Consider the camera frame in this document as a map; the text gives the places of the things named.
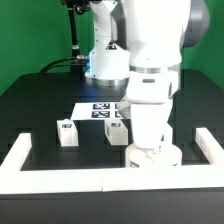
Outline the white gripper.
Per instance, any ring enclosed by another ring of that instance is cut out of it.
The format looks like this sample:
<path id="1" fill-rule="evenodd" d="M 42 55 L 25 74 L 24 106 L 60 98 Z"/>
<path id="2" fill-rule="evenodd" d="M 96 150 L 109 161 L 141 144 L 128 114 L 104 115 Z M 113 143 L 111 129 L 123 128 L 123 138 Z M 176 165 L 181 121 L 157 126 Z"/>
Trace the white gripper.
<path id="1" fill-rule="evenodd" d="M 132 69 L 119 112 L 131 120 L 136 147 L 161 151 L 161 140 L 173 106 L 173 96 L 179 90 L 176 69 Z"/>

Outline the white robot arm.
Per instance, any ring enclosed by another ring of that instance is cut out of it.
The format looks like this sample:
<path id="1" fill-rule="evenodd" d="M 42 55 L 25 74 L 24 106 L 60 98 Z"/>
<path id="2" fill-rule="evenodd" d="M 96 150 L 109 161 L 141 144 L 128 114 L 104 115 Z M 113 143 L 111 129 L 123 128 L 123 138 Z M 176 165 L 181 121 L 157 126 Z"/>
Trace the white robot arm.
<path id="1" fill-rule="evenodd" d="M 205 0 L 96 0 L 90 3 L 94 48 L 86 79 L 128 83 L 120 112 L 132 124 L 134 146 L 162 145 L 173 95 L 180 88 L 181 50 L 208 30 Z"/>

